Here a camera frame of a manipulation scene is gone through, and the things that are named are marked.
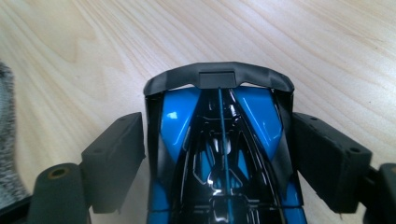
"blue car body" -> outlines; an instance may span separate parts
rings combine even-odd
[[[306,223],[287,140],[292,92],[287,77],[244,63],[150,80],[148,223]]]

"glossy blue paint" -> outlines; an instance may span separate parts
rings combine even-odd
[[[174,162],[177,161],[200,93],[201,90],[197,88],[186,88],[165,93],[161,136]]]
[[[236,100],[247,113],[254,133],[271,161],[282,133],[282,124],[271,91],[264,88],[238,87],[233,92]]]
[[[169,209],[169,202],[166,198],[165,189],[157,181],[153,181],[151,187],[151,211],[161,211]]]
[[[303,208],[287,208],[283,210],[288,223],[305,224],[306,218]]]
[[[168,223],[169,212],[152,212],[148,214],[148,224]]]
[[[284,206],[300,206],[301,205],[300,198],[298,197],[296,186],[292,181],[289,182],[288,188],[286,189],[286,191],[287,191],[287,193],[286,193],[287,198],[284,199],[283,197],[281,197],[282,205],[284,205]]]

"wooden surface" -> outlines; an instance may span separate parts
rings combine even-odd
[[[295,111],[315,115],[396,161],[396,3],[387,1],[1,1],[0,60],[15,74],[17,169],[81,161],[110,123],[145,111],[148,79],[181,65],[238,61],[279,71]],[[148,160],[123,216],[145,223]],[[303,181],[309,223],[361,223],[331,212]]]

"blue toy car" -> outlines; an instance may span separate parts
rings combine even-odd
[[[148,223],[306,223],[286,141],[292,93],[287,77],[242,63],[150,80]]]

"toy car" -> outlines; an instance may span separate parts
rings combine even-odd
[[[287,77],[242,63],[150,80],[148,223],[306,223],[286,142],[292,92]]]
[[[151,79],[147,223],[306,223],[297,171],[334,212],[362,202],[364,223],[396,223],[396,164],[377,171],[370,150],[293,113],[293,91],[286,76],[245,63],[196,63]],[[80,165],[44,171],[32,200],[2,219],[29,209],[28,223],[86,223],[90,206],[113,212],[144,154],[141,114],[120,118]]]

